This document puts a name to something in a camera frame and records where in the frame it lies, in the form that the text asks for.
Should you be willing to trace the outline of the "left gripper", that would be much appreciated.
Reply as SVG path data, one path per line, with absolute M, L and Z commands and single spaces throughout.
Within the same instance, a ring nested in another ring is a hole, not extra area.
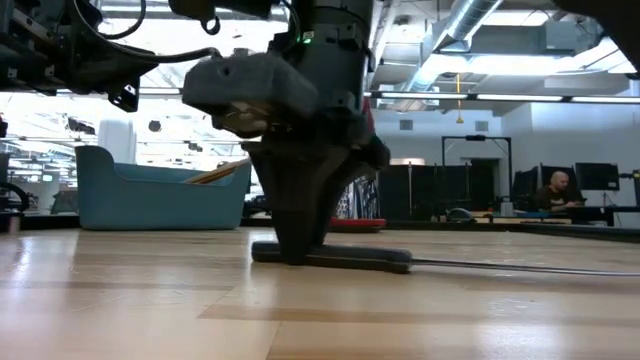
M 141 78 L 155 69 L 153 52 L 92 36 L 87 29 L 103 22 L 92 0 L 34 0 L 34 17 L 50 33 L 47 55 L 69 89 L 105 94 L 123 111 L 138 109 Z

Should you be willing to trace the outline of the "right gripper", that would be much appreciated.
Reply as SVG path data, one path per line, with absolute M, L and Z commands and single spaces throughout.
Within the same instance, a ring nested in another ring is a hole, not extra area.
M 296 41 L 276 55 L 308 79 L 323 99 L 363 94 L 370 50 L 362 22 L 305 22 Z M 372 137 L 363 98 L 354 106 L 320 106 L 314 115 L 275 124 L 245 145 L 272 212 L 281 259 L 302 265 L 323 242 L 345 188 L 376 173 L 365 146 Z

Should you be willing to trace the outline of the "black handled knife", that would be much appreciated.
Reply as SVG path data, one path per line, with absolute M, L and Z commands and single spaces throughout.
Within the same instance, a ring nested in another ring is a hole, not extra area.
M 549 273 L 562 275 L 589 275 L 609 277 L 640 277 L 638 272 L 590 270 L 558 267 L 492 264 L 453 260 L 416 258 L 407 250 L 343 245 L 314 246 L 303 255 L 287 257 L 276 242 L 254 242 L 251 256 L 255 262 L 285 263 L 325 268 L 372 270 L 394 274 L 408 274 L 413 266 L 503 270 L 515 272 Z

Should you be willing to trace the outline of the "wooden fork spatula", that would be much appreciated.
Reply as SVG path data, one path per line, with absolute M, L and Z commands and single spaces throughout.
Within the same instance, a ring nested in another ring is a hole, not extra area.
M 221 167 L 216 168 L 215 170 L 212 171 L 223 171 L 223 170 L 227 170 L 227 169 L 233 169 L 234 171 L 238 168 L 240 168 L 241 166 L 244 166 L 246 164 L 250 163 L 250 159 L 249 158 L 245 158 L 239 161 L 235 161 L 235 162 L 230 162 L 230 163 L 226 163 L 224 165 L 222 165 Z

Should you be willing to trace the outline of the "white building column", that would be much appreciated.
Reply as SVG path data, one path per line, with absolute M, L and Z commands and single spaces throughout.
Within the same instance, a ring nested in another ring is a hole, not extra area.
M 137 132 L 131 120 L 103 119 L 97 136 L 98 145 L 108 150 L 116 163 L 136 163 Z

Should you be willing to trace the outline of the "black partition panel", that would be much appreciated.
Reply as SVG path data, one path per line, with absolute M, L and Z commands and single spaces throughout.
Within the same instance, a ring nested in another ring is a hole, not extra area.
M 381 216 L 432 221 L 453 208 L 498 208 L 494 171 L 481 165 L 392 165 L 378 174 Z

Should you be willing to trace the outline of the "teal plastic bin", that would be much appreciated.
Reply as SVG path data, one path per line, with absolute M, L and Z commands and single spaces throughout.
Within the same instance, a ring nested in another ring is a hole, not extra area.
M 75 149 L 78 211 L 85 230 L 221 230 L 240 225 L 251 162 L 209 184 L 201 171 L 116 163 L 99 146 Z

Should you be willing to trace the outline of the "long overhead light bar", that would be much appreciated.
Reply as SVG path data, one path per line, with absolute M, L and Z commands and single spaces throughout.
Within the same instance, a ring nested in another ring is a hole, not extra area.
M 457 92 L 406 92 L 406 91 L 372 91 L 360 96 L 351 93 L 329 95 L 323 99 L 318 92 L 273 92 L 273 91 L 187 91 L 178 88 L 144 88 L 145 96 L 161 96 L 180 98 L 185 104 L 204 104 L 205 106 L 222 106 L 231 103 L 266 102 L 287 104 L 288 106 L 320 107 L 320 106 L 354 106 L 362 98 L 409 101 L 459 101 L 459 102 L 529 102 L 529 103 L 564 103 L 564 104 L 604 104 L 604 105 L 640 105 L 640 96 L 605 96 L 605 95 L 538 95 L 538 94 L 495 94 L 495 93 L 457 93 Z

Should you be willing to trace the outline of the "dark screen panel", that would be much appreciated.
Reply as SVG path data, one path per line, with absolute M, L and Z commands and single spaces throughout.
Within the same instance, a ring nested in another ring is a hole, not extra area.
M 567 176 L 560 190 L 553 190 L 552 177 L 557 173 Z M 516 210 L 527 212 L 553 212 L 567 203 L 584 204 L 586 199 L 577 187 L 572 167 L 535 166 L 527 171 L 517 171 L 512 186 L 512 202 Z

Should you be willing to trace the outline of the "person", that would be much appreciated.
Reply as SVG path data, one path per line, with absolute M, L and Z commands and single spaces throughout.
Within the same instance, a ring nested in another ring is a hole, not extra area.
M 535 195 L 535 205 L 540 211 L 564 212 L 584 204 L 584 199 L 569 189 L 569 176 L 562 171 L 554 172 L 550 183 L 538 189 Z

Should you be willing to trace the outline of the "black computer monitor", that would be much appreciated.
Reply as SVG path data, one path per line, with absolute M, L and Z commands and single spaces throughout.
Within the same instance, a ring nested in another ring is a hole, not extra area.
M 575 172 L 581 190 L 618 191 L 618 165 L 613 163 L 576 163 Z

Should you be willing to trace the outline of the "black metal frame stand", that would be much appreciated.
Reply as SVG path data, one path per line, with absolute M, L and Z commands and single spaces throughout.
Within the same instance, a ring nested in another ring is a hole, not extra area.
M 451 140 L 462 140 L 462 141 L 467 141 L 467 142 L 485 142 L 485 141 L 491 141 L 493 142 L 496 146 L 499 146 L 498 142 L 499 141 L 504 141 L 507 145 L 507 147 L 505 149 L 501 148 L 501 150 L 507 155 L 507 176 L 508 176 L 508 182 L 507 182 L 507 195 L 505 196 L 505 198 L 507 200 L 511 200 L 512 199 L 512 195 L 513 195 L 513 190 L 512 190 L 512 182 L 513 182 L 513 159 L 512 159 L 512 138 L 511 137 L 503 137 L 503 136 L 486 136 L 486 135 L 481 135 L 481 134 L 475 134 L 475 135 L 449 135 L 449 136 L 442 136 L 441 137 L 441 141 L 440 141 L 440 145 L 441 145 L 441 172 L 442 172 L 442 181 L 443 181 L 443 191 L 446 191 L 447 189 L 447 184 L 446 184 L 446 168 L 447 168 L 447 164 L 446 164 L 446 156 L 447 156 L 447 152 L 448 150 L 446 149 L 446 142 L 451 139 Z

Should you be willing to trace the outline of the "silver ventilation duct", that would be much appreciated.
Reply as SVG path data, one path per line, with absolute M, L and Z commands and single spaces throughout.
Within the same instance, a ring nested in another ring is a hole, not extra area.
M 471 45 L 473 35 L 504 0 L 455 0 L 445 19 L 429 24 L 420 44 L 420 65 L 406 82 L 403 90 L 425 92 L 450 64 L 445 56 L 436 53 L 443 47 L 462 43 Z

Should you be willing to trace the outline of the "black table frame rails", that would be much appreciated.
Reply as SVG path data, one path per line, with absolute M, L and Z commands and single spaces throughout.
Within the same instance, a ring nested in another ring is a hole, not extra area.
M 12 225 L 19 230 L 53 230 L 80 228 L 77 216 L 24 216 L 19 213 L 0 213 L 0 233 L 7 233 Z M 273 228 L 279 240 L 287 243 L 321 244 L 322 227 L 312 231 L 304 226 L 294 224 L 276 224 L 269 219 L 243 219 L 242 227 Z M 587 225 L 562 225 L 551 222 L 497 223 L 451 223 L 391 221 L 383 229 L 398 231 L 447 231 L 447 232 L 511 232 L 531 233 L 559 237 L 593 239 L 621 243 L 640 244 L 640 228 L 613 228 Z

